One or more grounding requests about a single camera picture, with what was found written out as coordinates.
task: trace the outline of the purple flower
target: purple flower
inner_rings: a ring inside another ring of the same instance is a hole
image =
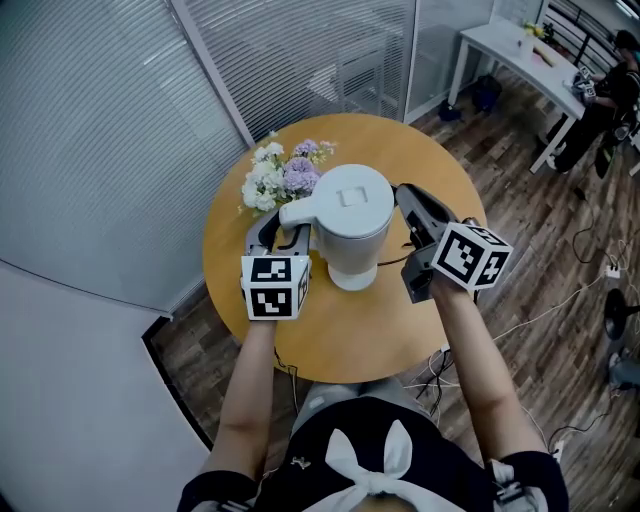
[[[284,166],[284,186],[292,192],[310,194],[319,178],[316,168],[304,157],[293,157]]]
[[[307,156],[316,151],[318,151],[318,145],[311,139],[306,139],[294,148],[293,154],[296,156]]]

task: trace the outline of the black and white cube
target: black and white cube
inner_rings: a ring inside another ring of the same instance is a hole
[[[495,286],[512,252],[490,229],[450,222],[431,266],[467,290],[482,290]]]
[[[309,256],[242,256],[250,320],[295,320],[309,291]]]

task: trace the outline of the round wooden table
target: round wooden table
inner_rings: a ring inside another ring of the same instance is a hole
[[[321,167],[358,163],[391,183],[413,183],[435,195],[459,219],[486,225],[478,194],[464,169],[437,142],[397,121],[365,114],[306,119],[280,130],[285,152],[304,139],[335,141],[336,153]],[[242,213],[242,186],[254,149],[234,165],[213,201],[204,234],[204,275],[220,317],[243,340],[249,321],[240,291],[240,256],[247,230],[256,222]],[[409,231],[398,208],[380,261],[405,256]],[[309,295],[296,321],[279,322],[276,346],[285,364],[305,379],[351,383],[388,377],[428,358],[447,342],[432,300],[412,304],[400,277],[403,263],[378,268],[374,283],[360,292],[333,284],[327,264],[312,251]]]

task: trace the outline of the white flower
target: white flower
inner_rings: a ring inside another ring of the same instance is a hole
[[[256,198],[256,208],[258,208],[259,210],[262,210],[263,212],[268,212],[269,210],[273,210],[275,207],[276,207],[276,200],[267,191],[258,195],[258,197]]]
[[[262,184],[268,189],[280,190],[284,188],[284,171],[274,168],[273,171],[263,176]]]
[[[282,147],[281,144],[278,144],[277,142],[269,142],[265,150],[267,154],[273,155],[273,156],[281,155],[282,153],[284,153],[284,148]]]
[[[276,166],[273,163],[265,160],[264,162],[256,162],[253,164],[253,169],[247,174],[247,181],[252,181],[258,185],[262,184],[264,177],[276,170]]]
[[[262,162],[263,160],[265,160],[268,157],[269,157],[269,153],[267,152],[267,150],[265,148],[258,148],[253,153],[253,161],[254,162]]]
[[[259,195],[260,192],[258,192],[258,185],[256,183],[247,180],[246,183],[242,185],[242,200],[249,208],[256,207]]]

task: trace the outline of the window blinds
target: window blinds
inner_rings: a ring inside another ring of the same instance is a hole
[[[256,141],[321,114],[404,115],[414,0],[172,3],[197,28]]]
[[[5,0],[0,69],[0,259],[169,310],[246,145],[163,0]]]

